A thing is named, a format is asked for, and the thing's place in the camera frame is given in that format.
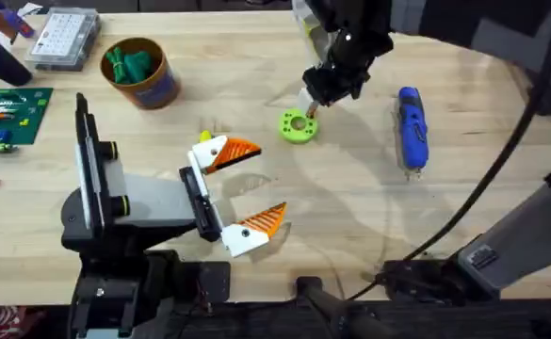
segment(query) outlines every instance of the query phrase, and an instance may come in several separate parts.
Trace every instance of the orange container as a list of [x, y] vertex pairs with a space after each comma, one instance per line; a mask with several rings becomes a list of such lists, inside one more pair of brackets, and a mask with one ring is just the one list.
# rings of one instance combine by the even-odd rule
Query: orange container
[[128, 100], [142, 109], [155, 109], [168, 105], [179, 93], [181, 85], [173, 75], [169, 62], [160, 46], [145, 38], [129, 38], [116, 42], [105, 51], [113, 51], [120, 47], [122, 54], [134, 54], [146, 51], [152, 58], [151, 70], [147, 79], [132, 85], [117, 84], [114, 82], [114, 69], [107, 58], [102, 57], [101, 70], [105, 79], [115, 89], [119, 90]]

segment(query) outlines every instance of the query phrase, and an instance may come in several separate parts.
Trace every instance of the orange and white object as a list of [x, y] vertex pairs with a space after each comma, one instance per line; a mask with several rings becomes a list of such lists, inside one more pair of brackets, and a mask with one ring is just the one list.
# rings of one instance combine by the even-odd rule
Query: orange and white object
[[284, 221], [286, 203], [269, 208], [250, 218], [231, 224], [220, 233], [233, 257], [266, 245]]
[[[261, 153], [260, 147], [240, 138], [214, 137], [194, 145], [187, 154], [198, 188], [210, 202], [210, 192], [203, 176]], [[219, 222], [220, 238], [225, 248], [236, 257], [268, 243], [284, 220], [285, 202], [255, 216], [224, 226], [217, 207], [210, 202]]]

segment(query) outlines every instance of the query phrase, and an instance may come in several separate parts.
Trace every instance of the green objects in container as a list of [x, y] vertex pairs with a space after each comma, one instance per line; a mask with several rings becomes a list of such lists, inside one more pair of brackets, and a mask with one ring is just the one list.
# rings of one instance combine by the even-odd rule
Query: green objects in container
[[145, 51], [123, 56], [121, 48], [116, 47], [112, 52], [107, 52], [105, 58], [112, 64], [114, 82], [117, 84], [137, 84], [151, 75], [152, 58]]

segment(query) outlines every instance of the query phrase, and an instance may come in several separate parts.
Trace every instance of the black knob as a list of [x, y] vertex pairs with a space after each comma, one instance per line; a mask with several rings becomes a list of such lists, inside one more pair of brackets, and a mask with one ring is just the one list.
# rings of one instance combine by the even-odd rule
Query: black knob
[[111, 197], [112, 217], [124, 217], [131, 214], [131, 203], [127, 196]]
[[114, 141], [100, 141], [99, 142], [99, 154], [105, 160], [118, 159], [118, 147]]

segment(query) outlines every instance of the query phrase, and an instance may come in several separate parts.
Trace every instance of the green ring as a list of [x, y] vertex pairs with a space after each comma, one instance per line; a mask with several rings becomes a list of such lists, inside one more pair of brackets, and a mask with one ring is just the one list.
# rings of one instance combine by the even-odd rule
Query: green ring
[[[304, 128], [292, 127], [292, 120], [302, 119]], [[301, 144], [309, 142], [319, 131], [316, 119], [307, 118], [299, 109], [290, 108], [279, 118], [279, 133], [291, 143]]]

